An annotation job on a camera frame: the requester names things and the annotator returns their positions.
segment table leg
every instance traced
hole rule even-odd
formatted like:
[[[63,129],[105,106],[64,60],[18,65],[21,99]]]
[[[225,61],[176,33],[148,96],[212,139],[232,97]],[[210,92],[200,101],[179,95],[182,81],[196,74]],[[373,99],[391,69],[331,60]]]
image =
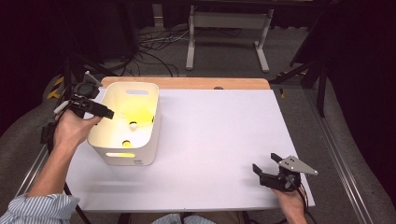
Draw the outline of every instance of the table leg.
[[[264,73],[268,73],[270,71],[270,68],[268,66],[267,60],[265,59],[265,55],[264,55],[264,51],[262,50],[262,46],[264,45],[265,37],[267,37],[268,29],[270,27],[271,19],[273,18],[273,14],[274,14],[274,10],[269,9],[267,16],[265,18],[264,25],[262,26],[262,37],[261,37],[260,41],[256,41],[254,43],[256,52],[257,52],[257,56],[259,57],[260,65],[262,66],[262,71]]]
[[[194,51],[195,51],[195,39],[194,39],[194,6],[190,9],[190,41],[189,41],[189,51],[187,52],[187,62],[186,69],[192,70],[194,65]]]

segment yellow light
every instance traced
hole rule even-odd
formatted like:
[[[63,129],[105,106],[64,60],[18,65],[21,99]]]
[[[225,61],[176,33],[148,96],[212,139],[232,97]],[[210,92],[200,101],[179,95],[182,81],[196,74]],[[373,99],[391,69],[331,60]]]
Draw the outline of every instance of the yellow light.
[[[127,152],[121,152],[121,153],[107,152],[106,155],[108,157],[123,157],[123,158],[133,158],[135,156],[134,153],[127,153]]]
[[[149,126],[154,121],[154,115],[145,107],[132,107],[122,113],[128,120],[128,123],[134,123],[135,128],[143,128]]]

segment white tabletop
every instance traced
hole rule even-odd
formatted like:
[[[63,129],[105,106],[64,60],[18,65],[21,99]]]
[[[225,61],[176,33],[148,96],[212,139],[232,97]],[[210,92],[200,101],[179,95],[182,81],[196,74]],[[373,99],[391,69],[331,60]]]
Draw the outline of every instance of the white tabletop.
[[[100,102],[104,90],[96,98]],[[172,212],[278,208],[256,163],[276,175],[270,154],[296,157],[273,91],[160,90],[162,122],[150,166],[107,165],[84,142],[67,183],[86,211]],[[302,176],[310,205],[309,186]]]

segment white plastic basket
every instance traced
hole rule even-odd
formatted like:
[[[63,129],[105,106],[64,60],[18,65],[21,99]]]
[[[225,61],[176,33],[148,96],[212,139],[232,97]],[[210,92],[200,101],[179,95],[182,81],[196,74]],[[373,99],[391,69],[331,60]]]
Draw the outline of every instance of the white plastic basket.
[[[146,82],[115,82],[102,103],[114,111],[92,128],[88,143],[110,165],[150,165],[157,152],[161,110],[159,88]]]

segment blue striped sleeve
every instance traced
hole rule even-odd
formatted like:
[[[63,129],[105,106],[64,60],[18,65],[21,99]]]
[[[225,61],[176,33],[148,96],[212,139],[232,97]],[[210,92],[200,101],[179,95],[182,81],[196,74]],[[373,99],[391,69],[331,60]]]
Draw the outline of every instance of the blue striped sleeve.
[[[29,197],[21,195],[13,199],[0,224],[6,223],[69,223],[79,199],[64,194]]]

